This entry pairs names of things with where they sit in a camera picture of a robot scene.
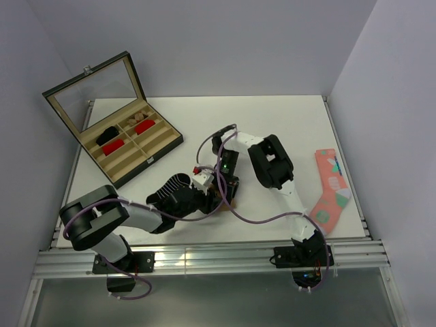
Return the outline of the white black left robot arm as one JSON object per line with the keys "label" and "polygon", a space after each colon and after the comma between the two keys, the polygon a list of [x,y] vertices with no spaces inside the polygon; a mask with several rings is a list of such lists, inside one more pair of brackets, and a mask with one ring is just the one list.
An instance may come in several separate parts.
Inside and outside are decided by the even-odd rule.
{"label": "white black left robot arm", "polygon": [[145,204],[130,202],[119,196],[113,186],[104,185],[66,204],[59,215],[64,225],[63,237],[74,250],[92,249],[117,272],[125,272],[133,263],[133,255],[125,238],[114,233],[118,227],[163,234],[176,222],[189,221],[187,216],[197,211],[211,216],[222,204],[216,191],[199,190],[175,175],[149,195]]}

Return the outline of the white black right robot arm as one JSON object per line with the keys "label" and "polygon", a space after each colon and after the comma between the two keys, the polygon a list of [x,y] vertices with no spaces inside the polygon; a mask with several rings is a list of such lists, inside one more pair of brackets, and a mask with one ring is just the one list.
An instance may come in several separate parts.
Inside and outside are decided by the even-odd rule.
{"label": "white black right robot arm", "polygon": [[322,253],[326,266],[330,266],[331,254],[322,229],[305,213],[291,211],[294,204],[300,204],[300,198],[294,182],[294,165],[278,137],[271,134],[265,138],[239,132],[235,125],[228,125],[215,132],[212,136],[212,150],[217,156],[216,177],[219,192],[223,193],[221,180],[226,172],[233,169],[234,156],[247,155],[259,183],[271,191],[275,191],[287,204],[289,211],[279,215],[253,221],[238,214],[234,209],[232,214],[245,223],[261,225],[287,218],[290,222],[290,236],[295,247],[296,261],[308,266]]}

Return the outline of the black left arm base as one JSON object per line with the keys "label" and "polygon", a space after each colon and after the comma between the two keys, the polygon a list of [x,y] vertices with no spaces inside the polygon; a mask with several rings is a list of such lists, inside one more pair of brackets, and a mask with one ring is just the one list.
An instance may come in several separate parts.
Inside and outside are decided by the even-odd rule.
{"label": "black left arm base", "polygon": [[[93,275],[106,276],[106,288],[111,296],[121,300],[136,300],[151,293],[152,285],[141,273],[152,273],[155,263],[153,251],[134,251],[118,262],[110,263],[101,255],[96,255],[92,267]],[[129,295],[136,286],[145,285],[147,290],[141,295]]]}

